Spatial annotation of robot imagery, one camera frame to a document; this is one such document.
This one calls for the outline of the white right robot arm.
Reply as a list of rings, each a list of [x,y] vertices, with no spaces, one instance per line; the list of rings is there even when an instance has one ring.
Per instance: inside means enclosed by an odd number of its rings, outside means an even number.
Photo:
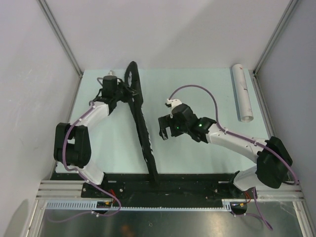
[[[163,140],[168,139],[166,129],[169,128],[172,137],[187,134],[196,142],[227,148],[255,163],[252,168],[234,174],[228,185],[231,197],[239,198],[248,189],[260,185],[278,189],[285,183],[293,161],[279,138],[254,139],[221,129],[217,121],[198,118],[178,99],[168,100],[165,105],[170,113],[158,119],[159,135]]]

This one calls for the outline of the black Crossway racket bag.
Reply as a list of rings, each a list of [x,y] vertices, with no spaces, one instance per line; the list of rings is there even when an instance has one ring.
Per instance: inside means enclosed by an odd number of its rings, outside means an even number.
[[[156,161],[153,154],[149,132],[146,126],[146,121],[142,112],[144,100],[138,65],[135,61],[131,61],[127,66],[124,73],[124,82],[133,92],[132,97],[128,100],[128,104],[136,124],[143,158],[148,169],[149,182],[153,187],[157,187],[159,185],[159,174],[156,167]]]

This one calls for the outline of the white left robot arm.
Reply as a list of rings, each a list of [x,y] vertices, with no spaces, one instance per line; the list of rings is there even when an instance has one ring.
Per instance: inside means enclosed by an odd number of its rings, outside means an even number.
[[[93,184],[92,192],[102,198],[108,194],[109,185],[103,182],[104,172],[92,161],[89,135],[113,112],[119,101],[126,103],[140,92],[114,75],[97,78],[97,81],[101,88],[89,101],[88,110],[72,124],[57,124],[53,156],[67,171],[74,171]]]

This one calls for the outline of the white shuttlecock tube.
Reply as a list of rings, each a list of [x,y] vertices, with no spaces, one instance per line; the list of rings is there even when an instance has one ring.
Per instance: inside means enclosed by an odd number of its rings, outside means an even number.
[[[242,64],[234,64],[232,66],[232,73],[237,95],[240,121],[251,122],[254,117]]]

